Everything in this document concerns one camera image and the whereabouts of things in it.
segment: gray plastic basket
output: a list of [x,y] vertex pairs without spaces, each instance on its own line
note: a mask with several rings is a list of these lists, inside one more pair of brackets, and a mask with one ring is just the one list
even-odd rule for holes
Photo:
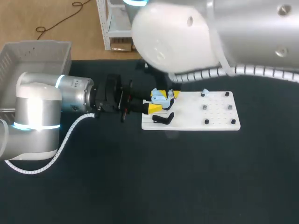
[[68,75],[71,68],[71,42],[21,41],[6,43],[0,52],[0,119],[12,124],[15,86],[28,72]]

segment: yellow object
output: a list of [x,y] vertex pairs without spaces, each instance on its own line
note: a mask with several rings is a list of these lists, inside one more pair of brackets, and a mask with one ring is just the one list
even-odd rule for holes
[[162,105],[159,104],[149,104],[149,114],[159,112],[162,110]]
[[167,99],[166,90],[159,90],[159,92]]
[[173,91],[173,96],[174,96],[175,99],[178,98],[178,95],[179,95],[180,92],[181,91],[178,91],[178,90]]

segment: white pegboard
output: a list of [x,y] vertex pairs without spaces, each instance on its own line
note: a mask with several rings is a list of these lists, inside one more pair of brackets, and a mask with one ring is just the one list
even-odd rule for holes
[[[228,92],[209,92],[204,97],[201,92],[181,92],[169,111],[162,110],[154,114],[142,114],[143,130],[165,131],[238,131],[241,124],[235,106],[234,95]],[[152,115],[167,118],[174,112],[169,125],[154,123]]]

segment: cardboard box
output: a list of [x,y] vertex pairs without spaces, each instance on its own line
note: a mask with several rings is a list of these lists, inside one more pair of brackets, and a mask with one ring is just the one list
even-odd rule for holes
[[111,38],[111,50],[115,51],[132,51],[132,38]]

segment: brown cable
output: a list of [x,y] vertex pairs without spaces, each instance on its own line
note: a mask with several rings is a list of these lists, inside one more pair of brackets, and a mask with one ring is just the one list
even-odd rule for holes
[[60,22],[56,23],[54,26],[52,26],[52,27],[49,28],[49,29],[46,29],[46,27],[37,27],[37,28],[36,28],[36,32],[41,33],[37,39],[39,40],[39,39],[41,38],[41,36],[42,36],[45,32],[47,32],[47,31],[53,29],[55,26],[59,25],[60,23],[66,21],[67,19],[69,19],[69,18],[73,17],[74,15],[78,14],[78,13],[83,9],[83,6],[84,6],[86,3],[90,2],[90,1],[91,1],[91,0],[87,0],[87,1],[84,2],[84,3],[80,2],[80,1],[73,2],[71,5],[74,6],[74,7],[78,7],[78,6],[80,6],[80,9],[79,9],[77,12],[75,12],[74,14],[72,14],[72,15],[66,17],[65,19],[61,20]]

